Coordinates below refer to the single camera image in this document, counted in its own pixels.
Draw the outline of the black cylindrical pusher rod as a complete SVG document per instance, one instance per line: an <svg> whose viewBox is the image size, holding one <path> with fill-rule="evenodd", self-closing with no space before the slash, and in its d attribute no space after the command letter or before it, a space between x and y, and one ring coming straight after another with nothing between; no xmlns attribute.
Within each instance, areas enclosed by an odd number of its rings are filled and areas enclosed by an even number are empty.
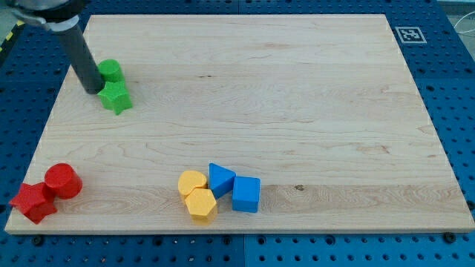
<svg viewBox="0 0 475 267"><path fill-rule="evenodd" d="M71 66L88 94L98 94L105 85L79 25L55 31Z"/></svg>

